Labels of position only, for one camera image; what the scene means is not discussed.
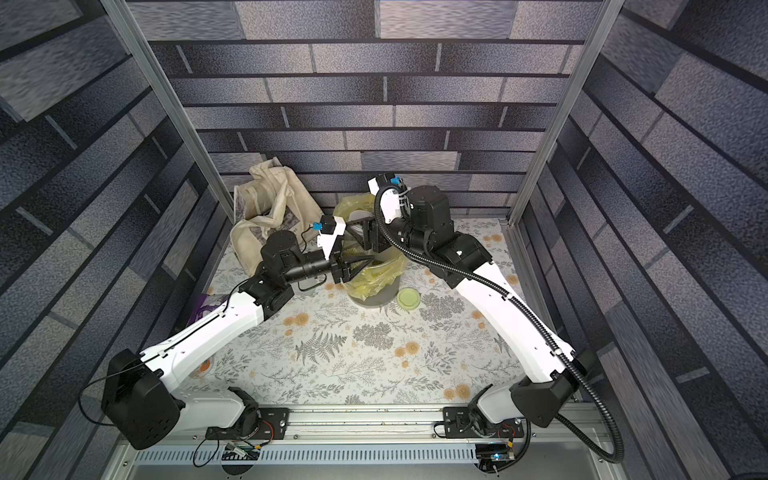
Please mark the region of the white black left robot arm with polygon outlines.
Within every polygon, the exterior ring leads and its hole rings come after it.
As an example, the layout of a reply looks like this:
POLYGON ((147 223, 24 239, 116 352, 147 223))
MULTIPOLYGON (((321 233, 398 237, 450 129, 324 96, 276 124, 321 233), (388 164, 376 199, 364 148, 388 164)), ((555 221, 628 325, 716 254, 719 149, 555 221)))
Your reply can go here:
POLYGON ((102 410, 134 449, 147 449, 184 430, 235 440, 259 429, 258 404, 240 388, 201 397, 184 397, 177 390, 204 361, 278 313, 292 299, 294 284, 324 274, 346 283, 374 260, 371 255, 343 255, 340 234, 329 239, 328 246, 304 252, 294 233, 270 235, 255 273, 221 305, 141 353, 125 349, 111 359, 102 410))

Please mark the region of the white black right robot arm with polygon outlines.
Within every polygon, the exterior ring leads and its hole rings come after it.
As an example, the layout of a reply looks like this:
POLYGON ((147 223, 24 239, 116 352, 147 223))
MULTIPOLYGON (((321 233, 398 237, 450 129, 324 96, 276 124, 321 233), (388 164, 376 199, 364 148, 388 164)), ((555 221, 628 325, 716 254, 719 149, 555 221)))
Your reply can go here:
POLYGON ((483 243, 456 231, 446 195, 434 186, 406 189, 399 178, 374 178, 374 233, 424 265, 468 300, 504 340, 523 368, 507 388, 493 387, 476 402, 498 424, 522 416, 546 428, 583 384, 586 356, 558 337, 506 281, 483 243))

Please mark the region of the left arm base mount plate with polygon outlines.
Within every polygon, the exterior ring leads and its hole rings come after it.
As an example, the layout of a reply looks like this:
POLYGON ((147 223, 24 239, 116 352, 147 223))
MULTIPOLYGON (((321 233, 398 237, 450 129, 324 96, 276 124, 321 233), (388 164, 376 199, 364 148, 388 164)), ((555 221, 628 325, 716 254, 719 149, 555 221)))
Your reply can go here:
POLYGON ((208 427, 206 440, 274 441, 283 440, 290 415, 289 408, 246 409, 232 427, 208 427))

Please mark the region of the green jar lid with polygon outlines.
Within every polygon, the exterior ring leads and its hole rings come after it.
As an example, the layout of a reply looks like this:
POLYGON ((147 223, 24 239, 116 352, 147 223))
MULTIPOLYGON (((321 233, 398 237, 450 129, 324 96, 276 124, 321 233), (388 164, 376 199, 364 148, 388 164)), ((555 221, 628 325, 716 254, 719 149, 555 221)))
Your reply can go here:
POLYGON ((413 311, 419 307, 421 295, 415 288, 406 287, 398 291, 396 301, 401 309, 413 311))

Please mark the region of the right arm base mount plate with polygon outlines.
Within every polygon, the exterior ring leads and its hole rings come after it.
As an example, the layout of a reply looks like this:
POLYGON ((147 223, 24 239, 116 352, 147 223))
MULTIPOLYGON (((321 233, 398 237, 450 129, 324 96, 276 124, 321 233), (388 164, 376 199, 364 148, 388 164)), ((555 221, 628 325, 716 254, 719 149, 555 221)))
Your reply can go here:
POLYGON ((477 409, 469 406, 444 407, 435 434, 448 439, 523 439, 524 421, 507 419, 498 424, 486 421, 477 409))

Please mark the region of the grey mesh waste bin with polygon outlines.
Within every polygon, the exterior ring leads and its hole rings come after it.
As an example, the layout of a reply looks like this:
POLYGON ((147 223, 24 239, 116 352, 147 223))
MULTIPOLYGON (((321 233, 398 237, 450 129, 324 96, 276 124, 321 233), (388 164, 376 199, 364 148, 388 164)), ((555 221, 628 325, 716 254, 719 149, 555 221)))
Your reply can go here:
POLYGON ((383 287, 376 295, 370 296, 364 300, 351 297, 350 300, 363 308, 379 308, 388 305, 396 299, 400 290, 400 277, 397 277, 392 283, 383 287))

